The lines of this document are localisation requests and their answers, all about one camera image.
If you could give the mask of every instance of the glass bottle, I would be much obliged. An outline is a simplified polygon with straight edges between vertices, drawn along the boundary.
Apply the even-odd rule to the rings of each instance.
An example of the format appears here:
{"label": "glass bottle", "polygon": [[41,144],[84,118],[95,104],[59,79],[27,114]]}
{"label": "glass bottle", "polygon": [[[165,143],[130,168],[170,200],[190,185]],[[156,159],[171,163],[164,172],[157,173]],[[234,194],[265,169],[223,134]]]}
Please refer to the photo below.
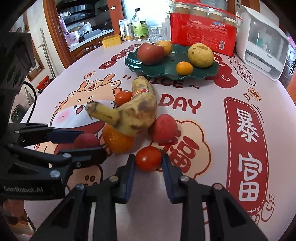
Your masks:
{"label": "glass bottle", "polygon": [[141,9],[135,8],[135,15],[132,19],[133,32],[135,35],[135,40],[147,40],[148,39],[148,29],[147,22],[141,15]]}

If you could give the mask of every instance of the pink tablecloth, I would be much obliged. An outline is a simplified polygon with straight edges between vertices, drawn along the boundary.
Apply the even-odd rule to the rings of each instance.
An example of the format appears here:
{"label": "pink tablecloth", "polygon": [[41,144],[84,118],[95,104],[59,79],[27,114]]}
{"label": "pink tablecloth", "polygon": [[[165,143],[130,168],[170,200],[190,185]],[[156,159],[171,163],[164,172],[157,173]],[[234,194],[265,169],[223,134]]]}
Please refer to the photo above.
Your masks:
{"label": "pink tablecloth", "polygon": [[[85,104],[100,100],[112,106],[118,91],[131,90],[136,74],[124,65],[124,57],[139,44],[100,47],[75,62],[38,97],[31,122],[81,129],[100,138],[104,123],[90,121]],[[148,145],[166,148],[185,175],[206,185],[222,183],[268,239],[278,240],[296,213],[296,107],[279,81],[238,57],[215,54],[215,59],[220,67],[212,80],[150,80],[158,115],[172,115],[181,136],[163,147],[140,135],[131,152]],[[48,153],[62,148],[52,143],[35,146]],[[99,183],[127,157],[112,154],[102,165],[76,170],[69,188]],[[25,209],[39,227],[58,202],[26,201]],[[129,203],[117,205],[116,212],[119,240],[179,240],[181,205],[170,204],[161,172],[137,171]],[[206,210],[205,229],[209,240]]]}

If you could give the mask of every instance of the cherry tomato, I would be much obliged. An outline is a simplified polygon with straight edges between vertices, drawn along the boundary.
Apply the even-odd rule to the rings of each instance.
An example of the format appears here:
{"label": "cherry tomato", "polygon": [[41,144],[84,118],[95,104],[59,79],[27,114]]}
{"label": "cherry tomato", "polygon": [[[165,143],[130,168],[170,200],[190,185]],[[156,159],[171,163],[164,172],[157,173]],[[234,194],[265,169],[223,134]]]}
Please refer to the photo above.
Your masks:
{"label": "cherry tomato", "polygon": [[115,102],[118,106],[123,105],[131,100],[132,93],[130,91],[120,91],[115,95]]}
{"label": "cherry tomato", "polygon": [[136,165],[142,171],[155,171],[161,163],[161,152],[154,146],[146,146],[138,151]]}

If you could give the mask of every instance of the yellow box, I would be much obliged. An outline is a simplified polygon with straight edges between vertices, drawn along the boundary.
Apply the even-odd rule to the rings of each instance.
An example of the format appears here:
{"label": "yellow box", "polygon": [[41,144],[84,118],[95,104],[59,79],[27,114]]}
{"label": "yellow box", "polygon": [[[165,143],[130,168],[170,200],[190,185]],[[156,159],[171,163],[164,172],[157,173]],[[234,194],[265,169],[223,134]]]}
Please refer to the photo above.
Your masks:
{"label": "yellow box", "polygon": [[104,48],[108,48],[111,46],[121,44],[121,37],[119,34],[104,37],[102,40],[102,44],[103,44]]}

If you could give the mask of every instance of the orange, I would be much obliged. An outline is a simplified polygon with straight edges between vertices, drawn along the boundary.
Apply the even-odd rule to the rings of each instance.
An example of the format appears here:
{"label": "orange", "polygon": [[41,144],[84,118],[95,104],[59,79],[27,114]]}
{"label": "orange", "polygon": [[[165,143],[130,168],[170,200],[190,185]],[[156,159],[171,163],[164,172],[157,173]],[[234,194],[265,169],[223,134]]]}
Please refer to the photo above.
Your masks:
{"label": "orange", "polygon": [[189,62],[182,61],[177,64],[176,71],[179,75],[190,75],[193,72],[193,66]]}
{"label": "orange", "polygon": [[102,130],[102,136],[111,151],[120,154],[128,151],[133,146],[134,137],[126,136],[116,131],[112,125],[105,124]]}

